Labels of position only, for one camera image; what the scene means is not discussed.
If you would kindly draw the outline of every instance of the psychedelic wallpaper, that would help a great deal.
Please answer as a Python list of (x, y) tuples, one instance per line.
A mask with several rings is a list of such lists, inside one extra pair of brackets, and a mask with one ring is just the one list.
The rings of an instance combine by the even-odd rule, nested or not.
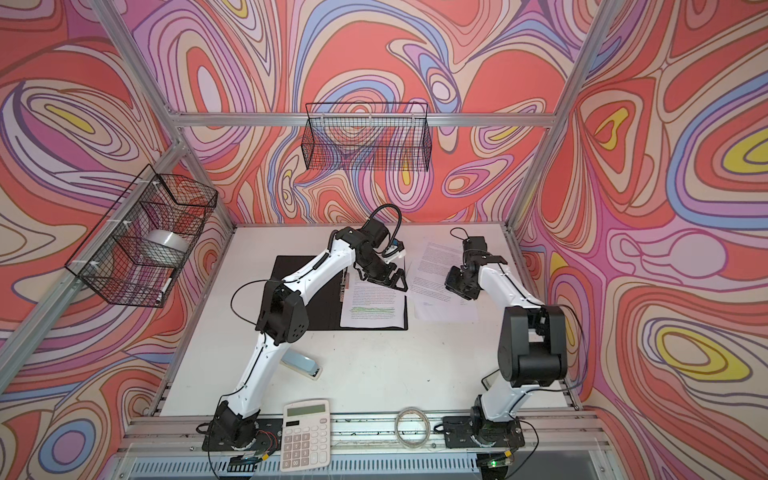
[[(302, 112), (311, 101), (426, 101), (436, 112), (552, 112), (593, 2), (331, 0), (127, 4), (171, 107)], [(432, 129), (425, 173), (306, 172), (302, 128), (194, 127), (235, 223), (506, 220), (542, 129)]]
[(768, 478), (767, 111), (768, 2), (628, 0), (517, 219), (630, 478)]
[[(0, 2), (0, 346), (168, 148), (81, 0)], [(0, 478), (95, 478), (151, 401), (227, 235), (208, 222), (162, 310), (83, 291), (0, 395)]]

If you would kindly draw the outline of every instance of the white arm segment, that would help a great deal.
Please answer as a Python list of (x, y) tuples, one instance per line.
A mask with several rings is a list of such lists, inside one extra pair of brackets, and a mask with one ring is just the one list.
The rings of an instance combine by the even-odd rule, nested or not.
[[(507, 306), (538, 309), (544, 305), (522, 286), (512, 275), (509, 267), (503, 263), (481, 266), (478, 282), (480, 287), (488, 292), (494, 303), (502, 309)], [(508, 422), (515, 417), (522, 404), (530, 397), (528, 392), (537, 388), (538, 385), (512, 388), (509, 382), (498, 375), (491, 388), (483, 393), (480, 399), (483, 414), (491, 422)]]
[[(329, 253), (328, 258), (317, 267), (317, 270), (312, 270), (312, 267), (326, 253)], [(354, 263), (355, 250), (350, 248), (344, 240), (335, 239), (331, 244), (330, 252), (323, 250), (307, 265), (283, 278), (283, 281), (285, 286), (301, 293), (304, 305), (306, 305), (323, 285), (335, 277), (338, 272)], [(229, 407), (233, 412), (239, 413), (245, 419), (259, 411), (264, 392), (289, 347), (288, 342), (275, 346), (274, 340), (268, 335), (264, 333), (259, 335), (253, 355), (251, 355), (235, 388), (238, 392), (227, 397), (227, 401), (230, 403)]]

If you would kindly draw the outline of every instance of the paper sheet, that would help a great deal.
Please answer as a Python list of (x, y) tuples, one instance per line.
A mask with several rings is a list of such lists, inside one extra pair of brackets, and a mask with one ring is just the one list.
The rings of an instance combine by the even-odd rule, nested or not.
[(403, 292), (361, 281), (354, 269), (347, 273), (348, 287), (341, 306), (342, 327), (379, 329), (403, 328), (406, 298)]
[(413, 302), (416, 318), (425, 322), (474, 323), (477, 307), (445, 289), (445, 277), (452, 266), (462, 264), (462, 251), (429, 242), (417, 246), (406, 277), (408, 298)]

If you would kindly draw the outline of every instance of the calculator screen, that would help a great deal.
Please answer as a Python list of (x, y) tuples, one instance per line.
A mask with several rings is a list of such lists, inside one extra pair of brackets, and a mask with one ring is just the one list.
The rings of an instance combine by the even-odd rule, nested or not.
[(308, 405), (305, 407), (297, 407), (295, 409), (288, 409), (288, 416), (293, 417), (296, 415), (309, 415), (310, 413), (323, 413), (326, 411), (326, 406), (323, 403), (318, 405)]

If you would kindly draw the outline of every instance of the robotic arm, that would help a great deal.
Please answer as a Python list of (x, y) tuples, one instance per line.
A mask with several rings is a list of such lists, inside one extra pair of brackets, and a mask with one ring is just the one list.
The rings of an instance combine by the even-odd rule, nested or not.
[[(253, 443), (259, 429), (256, 418), (270, 379), (289, 344), (301, 338), (310, 325), (306, 305), (338, 272), (358, 266), (363, 280), (408, 290), (405, 271), (393, 263), (406, 254), (403, 243), (395, 238), (400, 221), (390, 234), (383, 223), (373, 218), (384, 207), (394, 208), (400, 215), (397, 206), (382, 205), (361, 228), (335, 230), (328, 248), (295, 273), (266, 282), (256, 327), (259, 340), (235, 392), (223, 396), (227, 399), (217, 406), (204, 450), (244, 450)], [(384, 250), (376, 252), (387, 237), (390, 240)]]
[[(487, 251), (484, 237), (467, 237), (462, 243), (464, 264), (451, 268), (445, 288), (467, 300), (476, 300), (485, 290), (504, 309), (497, 350), (500, 375), (472, 407), (473, 435), (492, 445), (514, 426), (530, 392), (565, 378), (565, 315), (560, 307), (544, 305), (531, 295), (507, 261)], [(529, 342), (529, 329), (542, 340)]]

